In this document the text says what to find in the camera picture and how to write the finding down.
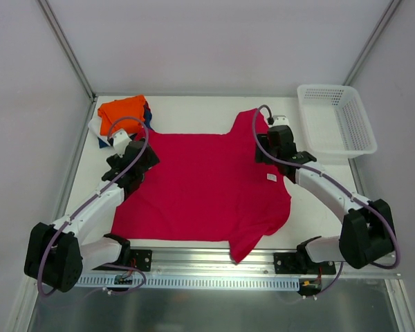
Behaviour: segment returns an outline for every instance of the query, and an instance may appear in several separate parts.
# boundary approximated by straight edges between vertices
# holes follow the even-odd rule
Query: white basket
[[[312,153],[355,158],[377,149],[358,92],[351,86],[307,84],[297,89],[306,144]]]

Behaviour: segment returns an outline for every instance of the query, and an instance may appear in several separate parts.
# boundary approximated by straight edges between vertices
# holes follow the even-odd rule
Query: white table
[[[128,96],[100,96],[93,116],[97,116],[97,110],[102,103],[126,97]],[[231,129],[234,119],[240,111],[267,104],[272,109],[274,116],[285,115],[288,117],[297,148],[299,150],[306,149],[296,98],[151,96],[146,99],[153,115],[151,126],[155,131],[161,133],[226,133]],[[73,212],[96,188],[102,175],[109,170],[106,158],[114,153],[111,147],[100,149],[97,138],[88,132],[66,213]],[[325,166],[327,171],[349,190],[356,190],[347,161],[343,161],[339,165]],[[293,249],[300,242],[317,235],[327,237],[340,234],[341,224],[327,207],[312,194],[292,184],[289,180],[285,179],[285,184],[292,196],[288,222],[274,235],[263,237],[256,248]],[[102,222],[89,235],[86,242],[99,239],[102,234],[111,230],[111,225],[112,220]],[[229,248],[227,241],[132,239],[131,245],[148,248]]]

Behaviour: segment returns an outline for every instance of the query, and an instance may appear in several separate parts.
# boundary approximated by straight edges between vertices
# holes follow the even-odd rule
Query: orange cloth
[[[123,116],[135,116],[136,118],[145,121],[145,105],[147,105],[144,95],[137,95],[122,100],[114,100],[113,102],[106,102],[98,109],[98,116],[102,119],[102,126],[100,127],[100,135],[108,134],[111,125]],[[124,129],[128,134],[138,133],[142,127],[141,124],[135,120],[120,121],[112,129],[112,133],[117,130]]]

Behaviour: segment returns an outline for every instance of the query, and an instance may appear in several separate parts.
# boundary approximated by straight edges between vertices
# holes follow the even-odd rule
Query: red t-shirt
[[[112,233],[126,239],[229,241],[238,263],[287,221],[291,197],[275,166],[255,162],[252,116],[226,134],[149,131],[160,163],[121,204]],[[266,133],[264,117],[257,132]]]

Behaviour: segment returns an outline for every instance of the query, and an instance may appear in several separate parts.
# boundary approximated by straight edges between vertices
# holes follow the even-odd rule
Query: shirt label
[[[274,174],[268,174],[268,180],[277,182],[277,176]]]

